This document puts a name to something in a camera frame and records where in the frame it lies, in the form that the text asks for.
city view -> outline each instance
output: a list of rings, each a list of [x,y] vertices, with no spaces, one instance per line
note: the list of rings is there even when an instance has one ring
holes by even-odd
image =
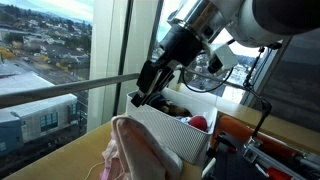
[[[0,2],[0,95],[89,79],[92,20],[33,2]],[[83,91],[0,109],[0,179],[85,134],[87,104]]]

white building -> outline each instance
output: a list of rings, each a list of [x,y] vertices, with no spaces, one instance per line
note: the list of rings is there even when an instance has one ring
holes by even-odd
[[[42,79],[34,72],[27,72],[0,79],[0,95],[50,86],[53,86],[53,84]],[[10,114],[19,118],[22,139],[25,143],[70,126],[72,121],[75,120],[70,117],[76,113],[76,110],[73,111],[76,108],[72,108],[76,107],[76,103],[77,97],[67,94],[0,109],[0,114],[3,115],[0,117],[0,124],[1,122],[8,122],[3,118],[10,117]]]

white plastic bin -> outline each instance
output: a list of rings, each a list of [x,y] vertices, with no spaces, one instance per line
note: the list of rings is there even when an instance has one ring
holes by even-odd
[[[161,92],[175,105],[187,108],[193,116],[204,116],[208,124],[208,132],[204,132],[148,105],[135,107],[131,103],[135,94],[136,92],[132,92],[127,95],[126,114],[144,124],[159,142],[182,159],[192,164],[203,163],[209,138],[214,130],[217,109],[172,89],[165,88]]]

red ball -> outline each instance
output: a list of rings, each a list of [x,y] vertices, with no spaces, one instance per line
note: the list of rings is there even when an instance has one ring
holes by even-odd
[[[207,130],[207,120],[203,116],[193,116],[190,119],[189,124],[202,131]]]

clothing pile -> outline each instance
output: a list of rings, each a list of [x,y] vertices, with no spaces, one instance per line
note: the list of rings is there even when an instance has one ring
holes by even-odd
[[[147,128],[127,116],[112,119],[111,141],[102,153],[105,169],[101,180],[176,180],[181,159],[161,145]]]

